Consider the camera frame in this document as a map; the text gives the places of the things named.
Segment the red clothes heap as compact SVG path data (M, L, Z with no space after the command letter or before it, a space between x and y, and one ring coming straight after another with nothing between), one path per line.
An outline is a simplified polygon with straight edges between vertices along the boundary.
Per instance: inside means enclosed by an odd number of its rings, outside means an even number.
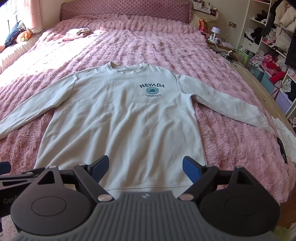
M263 57L261 67L270 75L269 81L272 84L283 80L288 70L288 66L285 64L285 58L270 54L266 54Z

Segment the folded pink clothes pile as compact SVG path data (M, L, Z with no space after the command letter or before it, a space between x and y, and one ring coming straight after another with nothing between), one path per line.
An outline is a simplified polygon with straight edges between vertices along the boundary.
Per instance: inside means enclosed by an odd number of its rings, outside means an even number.
M87 26L81 28L73 28L66 32L66 34L63 37L63 41L72 41L75 39L84 38L89 33L91 33L91 30Z

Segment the white garment at bed edge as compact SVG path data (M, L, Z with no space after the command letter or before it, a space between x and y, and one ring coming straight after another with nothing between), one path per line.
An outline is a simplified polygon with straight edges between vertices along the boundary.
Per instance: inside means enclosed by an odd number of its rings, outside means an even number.
M271 117L276 127L278 137L283 143L287 157L295 164L296 162L296 139L294 134L284 125L279 118Z

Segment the white Nevada sweatshirt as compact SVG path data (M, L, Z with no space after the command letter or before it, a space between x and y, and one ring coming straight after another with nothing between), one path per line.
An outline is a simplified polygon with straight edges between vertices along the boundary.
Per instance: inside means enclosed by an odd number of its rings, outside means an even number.
M258 107L201 80L145 63L125 67L110 62L34 94L1 121L1 138L53 109L36 167L71 169L106 155L110 168L100 184L112 195L123 190L180 195L191 185L182 171L183 158L206 164L194 101L273 131Z

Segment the teal storage bin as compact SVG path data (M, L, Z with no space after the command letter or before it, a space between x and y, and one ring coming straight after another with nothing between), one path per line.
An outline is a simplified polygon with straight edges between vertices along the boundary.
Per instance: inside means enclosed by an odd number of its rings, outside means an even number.
M248 70L262 84L262 86L267 90L267 92L269 94L272 94L274 90L274 85L269 80L269 76L264 71L261 71L253 65L250 65Z

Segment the green storage bin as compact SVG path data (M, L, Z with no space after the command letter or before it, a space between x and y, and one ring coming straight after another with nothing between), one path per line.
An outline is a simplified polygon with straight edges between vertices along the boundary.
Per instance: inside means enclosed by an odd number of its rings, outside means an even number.
M250 59L253 57L252 53L238 50L238 62L245 68L248 66Z

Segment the navy blue pillow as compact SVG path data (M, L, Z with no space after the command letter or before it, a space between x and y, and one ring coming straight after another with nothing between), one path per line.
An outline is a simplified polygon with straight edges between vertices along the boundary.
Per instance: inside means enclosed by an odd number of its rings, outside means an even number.
M15 26L10 31L8 37L6 38L6 41L4 43L5 48L13 45L16 43L16 39L18 35L22 32L24 32L27 28L25 27L25 24L23 21L19 21L15 24Z

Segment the orange plush toy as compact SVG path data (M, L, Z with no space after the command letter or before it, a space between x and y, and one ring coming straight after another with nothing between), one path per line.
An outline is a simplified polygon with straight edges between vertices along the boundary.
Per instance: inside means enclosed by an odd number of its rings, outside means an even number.
M31 31L29 29L21 32L17 38L16 38L16 42L20 43L20 42L25 42L27 40L29 40L31 38L32 34Z

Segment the pink fluffy bed blanket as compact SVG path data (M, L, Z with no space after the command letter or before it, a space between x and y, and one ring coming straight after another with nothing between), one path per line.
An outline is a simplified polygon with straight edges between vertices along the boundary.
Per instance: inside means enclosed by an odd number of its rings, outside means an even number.
M58 23L1 73L1 160L12 171L72 169L103 155L100 181L123 191L181 194L184 156L244 166L279 203L295 167L279 120L193 27L149 16Z

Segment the white table lamp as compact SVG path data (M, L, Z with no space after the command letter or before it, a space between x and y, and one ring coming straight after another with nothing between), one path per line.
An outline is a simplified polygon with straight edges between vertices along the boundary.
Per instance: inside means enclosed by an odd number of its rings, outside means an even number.
M211 35L211 37L210 37L210 40L212 41L212 42L217 42L218 41L218 35L220 34L220 29L219 28L217 28L217 27L212 27L212 29L211 29L211 32L212 32L212 35Z

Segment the red snack bag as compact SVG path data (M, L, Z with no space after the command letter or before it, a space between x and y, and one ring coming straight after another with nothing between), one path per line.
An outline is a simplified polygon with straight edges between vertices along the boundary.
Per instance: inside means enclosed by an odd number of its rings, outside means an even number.
M204 19L199 20L199 31L202 33L208 33L208 25L207 22Z

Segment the white open wardrobe shelf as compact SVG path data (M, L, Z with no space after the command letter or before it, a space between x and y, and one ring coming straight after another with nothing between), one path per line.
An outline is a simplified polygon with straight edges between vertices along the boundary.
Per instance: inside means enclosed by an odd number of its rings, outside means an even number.
M282 1L249 1L243 32L240 37L240 50L252 53L247 68L253 65L270 75L261 67L261 61L266 54L282 56L288 70L283 80L274 85L272 94L275 100L278 92L285 92L292 102L290 109L284 113L286 118L295 117L295 53L292 48L295 44L295 31L288 52L276 47L276 26L274 25L275 10Z

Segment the wooden bedside shelf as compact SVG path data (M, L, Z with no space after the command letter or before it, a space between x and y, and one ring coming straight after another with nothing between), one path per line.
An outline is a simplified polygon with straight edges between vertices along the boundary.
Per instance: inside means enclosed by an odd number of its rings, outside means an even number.
M204 19L206 21L218 21L218 18L219 18L219 13L213 16L208 13L204 13L202 11L192 10L192 21L197 19Z

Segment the hanging cream coat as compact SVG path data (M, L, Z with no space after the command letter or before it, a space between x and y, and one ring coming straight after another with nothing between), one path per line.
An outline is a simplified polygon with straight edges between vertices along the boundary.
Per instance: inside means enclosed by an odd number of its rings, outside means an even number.
M276 47L288 52L295 31L295 8L282 1L275 10Z

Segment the pink quilted headboard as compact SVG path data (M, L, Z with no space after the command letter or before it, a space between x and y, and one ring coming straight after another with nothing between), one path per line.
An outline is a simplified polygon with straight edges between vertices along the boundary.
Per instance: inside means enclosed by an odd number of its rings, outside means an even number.
M60 21L79 15L117 14L128 16L152 16L188 24L192 19L190 1L69 1L60 8Z

